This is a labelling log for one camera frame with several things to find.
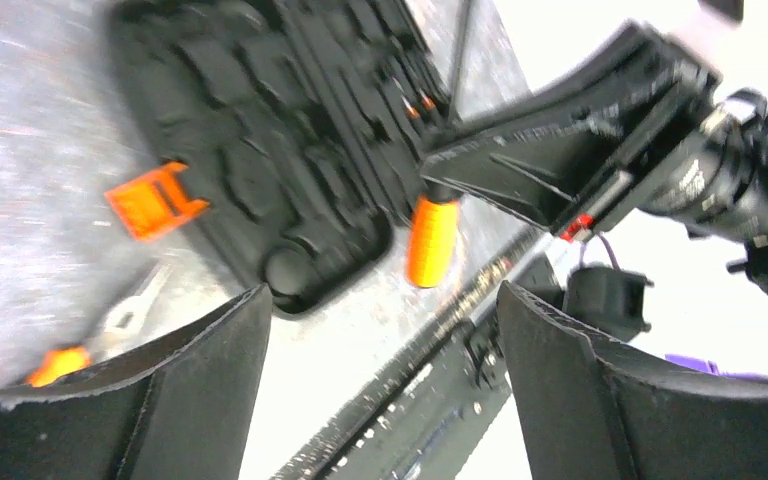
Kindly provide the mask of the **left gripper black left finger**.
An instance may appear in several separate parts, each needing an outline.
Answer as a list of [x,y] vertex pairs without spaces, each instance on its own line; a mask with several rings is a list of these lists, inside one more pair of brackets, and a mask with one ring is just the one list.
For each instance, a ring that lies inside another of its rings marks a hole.
[[0,479],[234,479],[272,298],[201,319],[45,387],[0,390]]

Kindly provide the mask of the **small orange-black precision screwdriver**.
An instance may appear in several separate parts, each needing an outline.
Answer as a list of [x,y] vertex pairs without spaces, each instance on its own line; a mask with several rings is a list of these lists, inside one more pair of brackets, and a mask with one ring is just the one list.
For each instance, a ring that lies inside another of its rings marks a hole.
[[404,104],[404,109],[406,111],[408,118],[410,120],[419,120],[421,118],[421,114],[419,113],[418,109],[414,106],[414,104],[408,99],[402,84],[396,79],[393,79],[393,83],[399,91],[400,98],[402,100],[402,103]]

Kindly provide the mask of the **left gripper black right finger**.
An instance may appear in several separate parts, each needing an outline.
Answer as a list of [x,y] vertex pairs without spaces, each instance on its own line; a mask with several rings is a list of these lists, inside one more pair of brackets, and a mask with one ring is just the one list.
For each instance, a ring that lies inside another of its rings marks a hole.
[[524,288],[497,295],[535,479],[768,479],[768,382],[637,350]]

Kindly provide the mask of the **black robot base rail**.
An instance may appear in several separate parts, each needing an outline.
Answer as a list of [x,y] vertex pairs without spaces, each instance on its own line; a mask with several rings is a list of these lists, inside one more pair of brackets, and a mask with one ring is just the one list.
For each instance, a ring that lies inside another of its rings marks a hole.
[[276,473],[277,479],[453,479],[511,395],[495,294],[559,292],[551,238],[516,235]]

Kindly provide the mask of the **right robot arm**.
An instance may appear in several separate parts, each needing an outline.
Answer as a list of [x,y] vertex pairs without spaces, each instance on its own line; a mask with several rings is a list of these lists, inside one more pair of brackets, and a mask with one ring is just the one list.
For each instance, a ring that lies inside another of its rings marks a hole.
[[554,236],[585,240],[635,209],[744,246],[768,296],[768,101],[712,97],[718,75],[655,29],[625,24],[534,97],[440,133],[422,176]]

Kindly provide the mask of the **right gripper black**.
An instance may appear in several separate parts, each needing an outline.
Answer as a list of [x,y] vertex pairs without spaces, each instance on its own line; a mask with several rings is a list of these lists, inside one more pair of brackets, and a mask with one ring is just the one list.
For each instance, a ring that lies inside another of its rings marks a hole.
[[459,144],[430,154],[421,174],[566,240],[639,209],[750,243],[768,237],[768,104],[736,91],[753,107],[739,120],[713,100],[718,82],[687,50],[629,22],[536,95],[444,130]]

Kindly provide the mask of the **large orange-handled screwdriver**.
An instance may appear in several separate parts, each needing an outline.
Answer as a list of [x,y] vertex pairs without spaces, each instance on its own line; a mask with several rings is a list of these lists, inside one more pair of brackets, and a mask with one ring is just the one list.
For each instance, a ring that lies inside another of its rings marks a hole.
[[460,195],[430,184],[418,197],[406,252],[406,277],[419,288],[440,284],[449,267],[457,234]]

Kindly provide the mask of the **black plastic tool case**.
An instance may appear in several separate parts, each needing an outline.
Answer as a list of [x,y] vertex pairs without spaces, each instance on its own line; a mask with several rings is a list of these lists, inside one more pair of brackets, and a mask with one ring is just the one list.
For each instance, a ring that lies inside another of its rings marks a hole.
[[148,145],[207,204],[197,225],[279,316],[348,289],[410,222],[449,105],[406,2],[120,1],[108,39]]

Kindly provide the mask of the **orange-handled pliers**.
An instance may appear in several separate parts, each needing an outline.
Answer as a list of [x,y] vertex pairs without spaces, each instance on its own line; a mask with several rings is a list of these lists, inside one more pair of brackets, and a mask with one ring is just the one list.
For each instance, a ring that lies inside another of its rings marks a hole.
[[124,353],[142,332],[149,312],[167,283],[172,266],[157,260],[146,275],[119,299],[79,345],[47,352],[27,378],[35,388]]

